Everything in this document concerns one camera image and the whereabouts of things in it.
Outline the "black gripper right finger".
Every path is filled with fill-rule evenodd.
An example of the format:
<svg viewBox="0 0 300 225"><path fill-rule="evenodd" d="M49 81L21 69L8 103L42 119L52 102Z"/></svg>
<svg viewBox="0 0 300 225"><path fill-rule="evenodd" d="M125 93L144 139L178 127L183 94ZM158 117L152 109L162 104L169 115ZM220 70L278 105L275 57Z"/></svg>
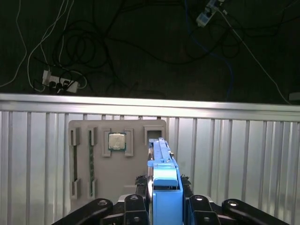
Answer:
<svg viewBox="0 0 300 225"><path fill-rule="evenodd" d="M287 223L238 199L226 199L221 205L210 197L195 195L189 177L181 177L184 194L185 225L286 225Z"/></svg>

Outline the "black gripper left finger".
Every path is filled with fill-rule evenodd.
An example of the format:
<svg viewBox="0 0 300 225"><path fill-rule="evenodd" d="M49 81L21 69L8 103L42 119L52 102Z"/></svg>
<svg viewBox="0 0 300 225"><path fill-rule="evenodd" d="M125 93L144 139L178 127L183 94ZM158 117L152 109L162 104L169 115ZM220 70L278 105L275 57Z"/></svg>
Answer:
<svg viewBox="0 0 300 225"><path fill-rule="evenodd" d="M121 197L116 204L98 198L69 213L54 225L149 225L146 209L146 176L135 179L136 191Z"/></svg>

